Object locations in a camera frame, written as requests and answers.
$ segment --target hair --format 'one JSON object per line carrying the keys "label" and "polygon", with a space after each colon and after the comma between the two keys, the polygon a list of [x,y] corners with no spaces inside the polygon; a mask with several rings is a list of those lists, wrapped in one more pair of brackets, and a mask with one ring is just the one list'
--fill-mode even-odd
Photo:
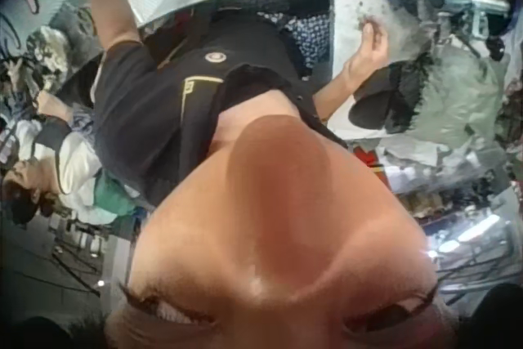
{"label": "hair", "polygon": [[54,201],[41,196],[33,202],[31,190],[27,190],[15,181],[2,183],[2,210],[17,225],[30,222],[37,211],[44,217],[50,217],[54,211]]}

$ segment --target light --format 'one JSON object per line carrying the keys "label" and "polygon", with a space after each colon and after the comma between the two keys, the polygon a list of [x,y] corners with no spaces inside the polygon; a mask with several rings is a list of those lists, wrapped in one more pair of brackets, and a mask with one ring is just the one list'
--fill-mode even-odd
{"label": "light", "polygon": [[459,247],[459,242],[456,240],[445,241],[438,248],[438,251],[441,253],[452,253],[457,247]]}
{"label": "light", "polygon": [[490,227],[500,220],[499,216],[492,214],[485,220],[480,221],[479,224],[474,225],[472,228],[465,230],[459,237],[458,240],[461,242],[471,241],[478,236],[483,235]]}

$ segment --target neck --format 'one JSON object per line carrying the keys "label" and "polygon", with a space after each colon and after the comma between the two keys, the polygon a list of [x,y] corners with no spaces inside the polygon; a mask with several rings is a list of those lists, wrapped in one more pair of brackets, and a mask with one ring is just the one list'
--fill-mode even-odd
{"label": "neck", "polygon": [[40,168],[40,184],[39,189],[42,192],[51,192],[53,194],[60,193],[60,187],[56,180],[56,167],[54,159],[41,159],[39,162]]}

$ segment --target black shirt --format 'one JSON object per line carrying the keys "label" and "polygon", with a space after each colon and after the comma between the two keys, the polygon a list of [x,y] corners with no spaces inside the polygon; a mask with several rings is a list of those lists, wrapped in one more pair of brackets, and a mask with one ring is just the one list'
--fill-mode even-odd
{"label": "black shirt", "polygon": [[212,25],[198,49],[162,69],[140,43],[110,48],[95,93],[102,164],[158,205],[206,159],[218,115],[271,89],[310,128],[344,145],[319,121],[295,51],[273,25],[241,18]]}

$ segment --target man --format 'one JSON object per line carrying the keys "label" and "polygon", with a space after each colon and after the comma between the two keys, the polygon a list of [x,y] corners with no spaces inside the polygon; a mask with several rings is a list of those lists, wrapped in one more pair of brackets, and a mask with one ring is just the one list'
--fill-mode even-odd
{"label": "man", "polygon": [[312,96],[265,22],[219,16],[157,69],[127,0],[91,5],[97,153],[158,206],[111,345],[449,347],[423,232],[321,123],[387,64],[383,28]]}

